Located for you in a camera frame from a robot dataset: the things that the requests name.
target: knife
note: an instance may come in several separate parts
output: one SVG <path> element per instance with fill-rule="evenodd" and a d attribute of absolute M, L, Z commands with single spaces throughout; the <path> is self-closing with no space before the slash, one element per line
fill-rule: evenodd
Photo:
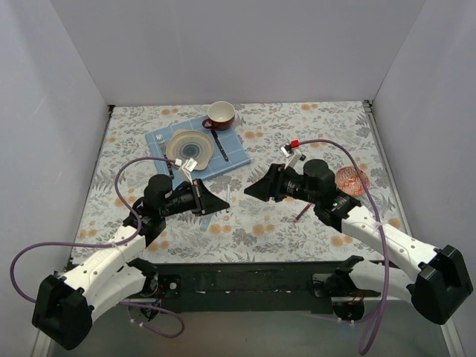
<path fill-rule="evenodd" d="M 218 134 L 216 133 L 215 129 L 211 130 L 211 134 L 215 138 L 216 145 L 220 149 L 220 152 L 222 153 L 223 158 L 225 159 L 225 161 L 229 161 L 228 156 L 226 155 L 225 149 L 223 149 L 222 143 L 220 143 L 220 140 L 218 139 Z"/>

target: mug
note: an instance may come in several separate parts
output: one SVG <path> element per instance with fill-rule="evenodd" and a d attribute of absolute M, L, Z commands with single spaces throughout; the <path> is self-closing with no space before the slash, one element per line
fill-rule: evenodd
<path fill-rule="evenodd" d="M 202 122 L 206 129 L 226 130 L 235 120 L 235 108 L 229 102 L 215 102 L 208 107 L 208 118 Z"/>

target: fork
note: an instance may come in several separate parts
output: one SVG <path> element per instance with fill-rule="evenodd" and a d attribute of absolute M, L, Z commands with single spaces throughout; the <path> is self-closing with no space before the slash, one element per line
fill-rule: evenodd
<path fill-rule="evenodd" d="M 165 144 L 164 138 L 162 138 L 162 135 L 156 135 L 156 138 L 158 141 L 158 145 L 160 146 L 162 153 L 164 154 L 164 158 L 167 158 L 167 154 L 165 153 L 165 150 L 167 149 L 167 145 Z M 174 175 L 172 171 L 172 165 L 170 164 L 169 161 L 167 161 L 167 168 L 169 169 L 170 178 L 173 179 Z"/>

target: white wall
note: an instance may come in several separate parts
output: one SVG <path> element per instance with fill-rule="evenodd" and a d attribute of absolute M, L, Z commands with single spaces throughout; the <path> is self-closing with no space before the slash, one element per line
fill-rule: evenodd
<path fill-rule="evenodd" d="M 33 304 L 8 269 L 22 248 L 72 241 L 107 121 L 107 106 L 48 0 L 0 0 L 0 356 L 29 356 Z M 19 262 L 36 296 L 68 250 L 41 248 Z"/>
<path fill-rule="evenodd" d="M 51 0 L 107 103 L 373 99 L 424 0 Z"/>
<path fill-rule="evenodd" d="M 459 248 L 476 286 L 476 2 L 427 0 L 380 89 L 376 120 L 415 237 Z M 476 356 L 476 295 L 455 314 Z"/>

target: plate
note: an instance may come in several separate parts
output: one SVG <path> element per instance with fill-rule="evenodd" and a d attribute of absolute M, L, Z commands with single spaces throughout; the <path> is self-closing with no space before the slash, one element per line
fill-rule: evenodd
<path fill-rule="evenodd" d="M 367 188 L 370 186 L 370 180 L 367 174 L 360 170 L 364 177 Z M 342 167 L 335 174 L 335 184 L 339 190 L 344 191 L 347 195 L 354 197 L 362 196 L 365 193 L 364 185 L 361 183 L 354 166 Z"/>
<path fill-rule="evenodd" d="M 204 170 L 213 155 L 213 142 L 203 132 L 196 130 L 177 130 L 173 133 L 165 150 L 167 157 L 185 161 L 193 158 L 197 161 L 194 170 Z"/>

